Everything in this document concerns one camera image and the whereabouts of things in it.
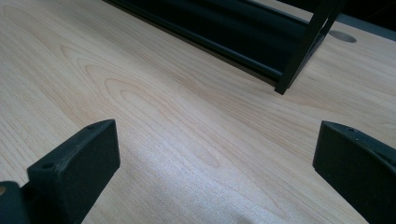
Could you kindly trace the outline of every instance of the black metal frame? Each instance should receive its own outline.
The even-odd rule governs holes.
[[[396,149],[323,121],[313,166],[368,222],[396,223]]]
[[[322,0],[310,22],[251,0],[107,0],[276,83],[284,94],[346,0]]]
[[[0,182],[0,223],[81,223],[119,167],[115,120],[87,126],[31,165],[22,188]]]

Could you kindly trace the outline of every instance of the wooden laminate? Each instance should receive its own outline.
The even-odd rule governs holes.
[[[312,160],[322,120],[396,147],[396,44],[332,29],[358,42],[328,35],[282,96],[103,1],[0,0],[0,180],[115,119],[121,168],[84,223],[364,223]]]

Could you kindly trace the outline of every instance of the desk surface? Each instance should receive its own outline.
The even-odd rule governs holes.
[[[322,120],[396,147],[396,44],[333,29],[358,42],[328,35],[282,96],[105,2],[1,0],[0,179],[115,119],[121,168],[85,223],[365,222],[312,160]]]

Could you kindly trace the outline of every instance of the light wood grain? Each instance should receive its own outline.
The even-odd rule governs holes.
[[[1,0],[0,179],[115,119],[121,168],[84,223],[364,223],[312,159],[324,119],[396,147],[396,45],[333,29],[358,42],[327,36],[282,96],[105,2]]]

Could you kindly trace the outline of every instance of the wooden desk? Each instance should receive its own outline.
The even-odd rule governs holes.
[[[396,44],[333,29],[358,42],[327,36],[282,96],[105,2],[1,0],[0,179],[115,119],[121,168],[84,223],[364,223],[312,159],[324,119],[396,147]]]

